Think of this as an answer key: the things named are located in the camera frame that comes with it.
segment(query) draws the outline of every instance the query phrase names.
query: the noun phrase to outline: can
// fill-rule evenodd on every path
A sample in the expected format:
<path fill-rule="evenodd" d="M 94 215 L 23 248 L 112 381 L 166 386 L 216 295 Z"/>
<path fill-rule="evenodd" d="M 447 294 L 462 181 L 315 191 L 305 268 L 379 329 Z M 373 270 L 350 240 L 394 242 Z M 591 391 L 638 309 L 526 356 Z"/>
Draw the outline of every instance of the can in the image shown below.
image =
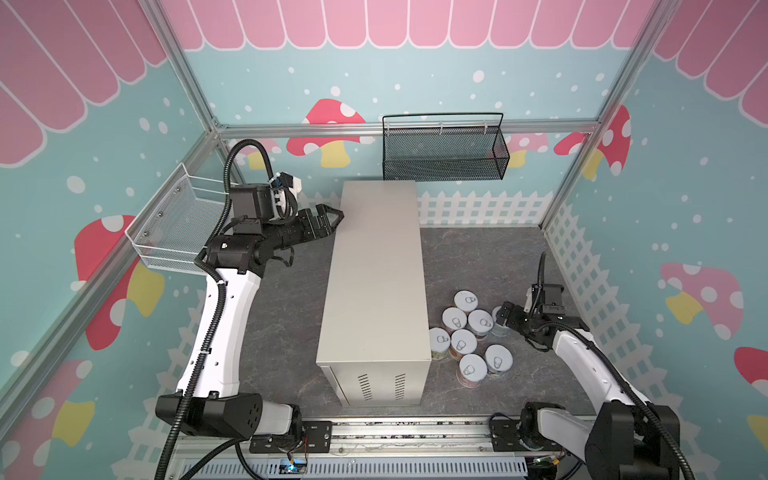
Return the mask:
<path fill-rule="evenodd" d="M 451 336 L 442 328 L 429 329 L 429 348 L 432 349 L 432 359 L 442 360 L 448 355 L 451 347 Z"/>
<path fill-rule="evenodd" d="M 488 378 L 498 379 L 512 368 L 512 353 L 502 345 L 491 345 L 485 351 Z"/>
<path fill-rule="evenodd" d="M 453 304 L 469 313 L 478 307 L 478 297 L 469 290 L 462 290 L 453 296 Z"/>
<path fill-rule="evenodd" d="M 474 389 L 480 385 L 481 380 L 487 374 L 488 366 L 480 358 L 480 355 L 475 355 L 474 353 L 464 355 L 461 361 L 458 362 L 458 368 L 456 369 L 456 379 L 468 389 Z"/>
<path fill-rule="evenodd" d="M 491 329 L 491 335 L 493 336 L 507 336 L 512 331 L 511 328 L 508 326 L 503 326 L 498 322 L 496 319 L 496 313 L 498 313 L 499 310 L 502 309 L 502 306 L 499 305 L 493 309 L 493 312 L 491 313 L 491 316 L 493 317 L 493 328 Z"/>
<path fill-rule="evenodd" d="M 473 310 L 468 315 L 469 330 L 475 334 L 477 340 L 485 340 L 493 328 L 493 317 L 485 310 Z"/>
<path fill-rule="evenodd" d="M 467 314 L 464 310 L 458 309 L 455 306 L 450 306 L 442 312 L 442 328 L 448 332 L 448 334 L 454 333 L 456 330 L 460 330 L 467 325 Z"/>
<path fill-rule="evenodd" d="M 461 360 L 464 355 L 473 353 L 478 348 L 478 340 L 469 330 L 456 330 L 451 335 L 451 348 L 448 352 L 454 360 Z"/>

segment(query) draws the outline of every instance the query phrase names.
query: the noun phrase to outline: beige box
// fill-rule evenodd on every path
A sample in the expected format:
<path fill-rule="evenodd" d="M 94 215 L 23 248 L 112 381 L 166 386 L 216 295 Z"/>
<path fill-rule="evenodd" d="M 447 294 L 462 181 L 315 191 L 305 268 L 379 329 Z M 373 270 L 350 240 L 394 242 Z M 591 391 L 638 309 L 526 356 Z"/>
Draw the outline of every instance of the beige box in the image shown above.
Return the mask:
<path fill-rule="evenodd" d="M 343 405 L 418 405 L 432 354 L 416 184 L 348 181 L 317 365 Z"/>

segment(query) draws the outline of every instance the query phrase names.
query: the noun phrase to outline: metal beam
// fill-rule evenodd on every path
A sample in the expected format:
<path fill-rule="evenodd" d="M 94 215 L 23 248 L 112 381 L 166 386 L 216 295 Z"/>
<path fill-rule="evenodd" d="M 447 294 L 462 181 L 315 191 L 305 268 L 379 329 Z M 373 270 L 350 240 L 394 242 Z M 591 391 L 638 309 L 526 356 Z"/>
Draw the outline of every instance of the metal beam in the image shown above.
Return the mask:
<path fill-rule="evenodd" d="M 176 76 L 179 77 L 181 85 L 187 92 L 197 117 L 203 123 L 206 131 L 215 131 L 217 124 L 214 113 L 210 109 L 203 89 L 187 61 L 187 56 L 184 55 L 184 49 L 181 47 L 179 38 L 176 36 L 173 27 L 170 26 L 168 15 L 163 5 L 159 0 L 139 0 L 139 3 L 141 3 L 141 7 L 144 9 L 144 14 L 152 25 L 157 39 L 163 45 L 168 61 L 174 68 L 174 71 L 176 71 Z"/>
<path fill-rule="evenodd" d="M 410 121 L 389 126 L 409 127 L 482 127 L 482 121 Z M 509 134 L 552 133 L 563 134 L 571 132 L 591 133 L 599 123 L 592 119 L 577 120 L 504 120 L 502 131 Z M 377 137 L 382 135 L 382 122 L 365 124 L 271 124 L 223 126 L 219 128 L 219 136 L 225 140 L 237 138 L 292 138 L 292 137 Z"/>
<path fill-rule="evenodd" d="M 544 218 L 541 220 L 539 227 L 542 230 L 549 227 L 565 199 L 568 198 L 571 190 L 573 190 L 581 170 L 595 148 L 598 147 L 598 142 L 603 138 L 603 134 L 616 116 L 621 103 L 624 101 L 624 97 L 635 80 L 637 80 L 637 76 L 653 52 L 656 40 L 661 36 L 679 3 L 680 0 L 656 1 L 654 9 L 648 15 L 643 29 L 637 36 L 637 42 L 630 50 L 630 54 L 621 67 L 621 73 L 616 77 L 616 81 L 611 87 L 611 93 L 603 104 L 601 113 L 598 116 L 600 119 L 598 127 L 589 138 L 584 139 L 581 149 L 565 173 L 560 187 L 558 187 L 552 202 L 549 204 L 549 208 L 544 214 Z"/>
<path fill-rule="evenodd" d="M 184 157 L 190 172 L 197 170 L 216 146 L 216 131 L 202 135 Z M 155 194 L 162 197 L 172 183 L 166 180 Z M 5 443 L 28 406 L 51 379 L 71 348 L 82 336 L 101 305 L 136 259 L 131 242 L 122 236 L 101 266 L 85 282 L 75 298 L 61 312 L 53 326 L 29 353 L 26 362 L 0 392 L 0 445 Z"/>

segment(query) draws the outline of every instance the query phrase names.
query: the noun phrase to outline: white wire basket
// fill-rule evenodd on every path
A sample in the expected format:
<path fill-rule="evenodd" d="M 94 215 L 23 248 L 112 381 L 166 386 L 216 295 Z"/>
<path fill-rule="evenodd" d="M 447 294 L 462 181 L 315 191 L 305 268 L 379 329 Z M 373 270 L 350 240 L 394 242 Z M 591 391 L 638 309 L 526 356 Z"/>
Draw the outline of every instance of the white wire basket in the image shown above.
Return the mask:
<path fill-rule="evenodd" d="M 205 275 L 194 257 L 216 225 L 223 200 L 223 181 L 189 175 L 179 164 L 125 234 L 148 268 Z"/>

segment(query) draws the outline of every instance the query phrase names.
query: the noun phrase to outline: mesh basket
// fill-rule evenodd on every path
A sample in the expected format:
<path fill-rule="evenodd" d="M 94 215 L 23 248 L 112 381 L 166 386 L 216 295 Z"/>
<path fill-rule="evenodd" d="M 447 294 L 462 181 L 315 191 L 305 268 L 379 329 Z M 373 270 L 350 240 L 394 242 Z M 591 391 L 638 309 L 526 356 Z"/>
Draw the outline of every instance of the mesh basket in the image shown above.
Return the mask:
<path fill-rule="evenodd" d="M 437 123 L 412 121 L 429 116 Z M 501 180 L 509 151 L 503 114 L 404 114 L 382 118 L 384 180 Z"/>
<path fill-rule="evenodd" d="M 205 274 L 194 257 L 221 215 L 222 183 L 193 177 L 184 164 L 174 170 L 166 183 L 170 188 L 161 188 L 125 230 L 147 267 Z"/>

